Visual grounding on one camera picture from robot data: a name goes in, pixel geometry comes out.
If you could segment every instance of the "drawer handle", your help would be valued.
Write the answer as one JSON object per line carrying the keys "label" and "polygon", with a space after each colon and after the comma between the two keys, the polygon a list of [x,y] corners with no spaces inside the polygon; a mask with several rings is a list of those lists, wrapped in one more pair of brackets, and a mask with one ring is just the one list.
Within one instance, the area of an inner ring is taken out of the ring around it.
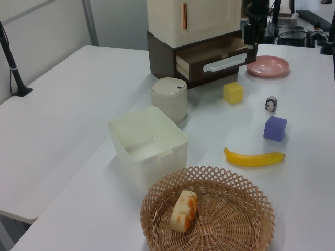
{"label": "drawer handle", "polygon": [[243,53],[243,54],[239,54],[236,56],[232,56],[230,58],[227,59],[222,59],[210,64],[206,64],[204,65],[204,72],[216,72],[216,71],[220,71],[238,64],[242,64],[245,62],[245,59],[247,58],[247,54]]}
{"label": "drawer handle", "polygon": [[183,28],[187,30],[187,3],[183,3]]}

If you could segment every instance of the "panda figurine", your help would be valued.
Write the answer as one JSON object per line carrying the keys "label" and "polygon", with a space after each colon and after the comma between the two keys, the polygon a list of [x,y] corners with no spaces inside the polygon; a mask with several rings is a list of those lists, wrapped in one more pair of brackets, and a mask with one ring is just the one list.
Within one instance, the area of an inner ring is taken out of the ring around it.
{"label": "panda figurine", "polygon": [[270,112],[274,112],[277,108],[277,99],[274,96],[270,96],[267,98],[265,103],[265,110]]}

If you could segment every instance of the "white cabinet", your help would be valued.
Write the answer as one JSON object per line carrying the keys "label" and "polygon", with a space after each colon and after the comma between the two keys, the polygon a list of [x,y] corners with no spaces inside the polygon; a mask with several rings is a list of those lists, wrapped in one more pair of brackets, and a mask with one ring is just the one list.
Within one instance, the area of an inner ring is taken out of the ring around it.
{"label": "white cabinet", "polygon": [[147,0],[149,31],[175,48],[240,29],[242,0]]}

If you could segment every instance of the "brown drawer unit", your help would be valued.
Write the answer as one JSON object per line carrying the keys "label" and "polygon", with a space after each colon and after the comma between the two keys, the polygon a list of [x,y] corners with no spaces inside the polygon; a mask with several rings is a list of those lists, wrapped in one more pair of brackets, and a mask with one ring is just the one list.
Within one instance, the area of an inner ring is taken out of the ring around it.
{"label": "brown drawer unit", "polygon": [[237,74],[257,55],[257,47],[248,49],[241,37],[239,30],[172,48],[147,31],[151,73],[157,78],[180,78],[189,89]]}

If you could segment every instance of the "pink plate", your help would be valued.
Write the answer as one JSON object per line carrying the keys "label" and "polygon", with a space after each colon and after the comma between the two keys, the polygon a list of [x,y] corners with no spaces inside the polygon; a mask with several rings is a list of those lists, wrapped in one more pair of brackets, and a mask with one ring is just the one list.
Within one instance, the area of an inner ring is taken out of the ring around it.
{"label": "pink plate", "polygon": [[261,77],[277,77],[285,74],[289,63],[276,56],[258,56],[256,62],[247,64],[248,72]]}

